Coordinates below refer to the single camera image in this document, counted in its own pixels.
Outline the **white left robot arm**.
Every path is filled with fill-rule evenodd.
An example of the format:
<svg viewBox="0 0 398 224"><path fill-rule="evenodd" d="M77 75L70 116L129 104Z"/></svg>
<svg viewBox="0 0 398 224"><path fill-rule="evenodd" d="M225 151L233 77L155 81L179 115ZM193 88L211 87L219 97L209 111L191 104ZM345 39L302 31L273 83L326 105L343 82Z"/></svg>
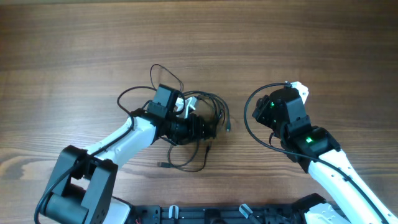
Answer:
<svg viewBox="0 0 398 224"><path fill-rule="evenodd" d="M64 148L35 212L58 223L126 223L132 205L113 197L118 170L156 140L172 146L216 136L217 121L194 114L196 99L159 85L153 100L127 111L126 122L103 140L83 149Z"/></svg>

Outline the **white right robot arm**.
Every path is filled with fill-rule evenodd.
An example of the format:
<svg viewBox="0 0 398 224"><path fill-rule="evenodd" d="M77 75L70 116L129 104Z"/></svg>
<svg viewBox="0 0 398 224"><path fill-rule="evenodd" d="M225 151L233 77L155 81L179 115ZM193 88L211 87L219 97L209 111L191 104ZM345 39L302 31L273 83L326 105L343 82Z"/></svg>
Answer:
<svg viewBox="0 0 398 224"><path fill-rule="evenodd" d="M276 83L276 91L258 99L253 118L280 139L278 151L316 180L332 197L333 208L312 194L292 204L292 223L397 223L355 171L339 142L313 126L305 111L307 87L299 82Z"/></svg>

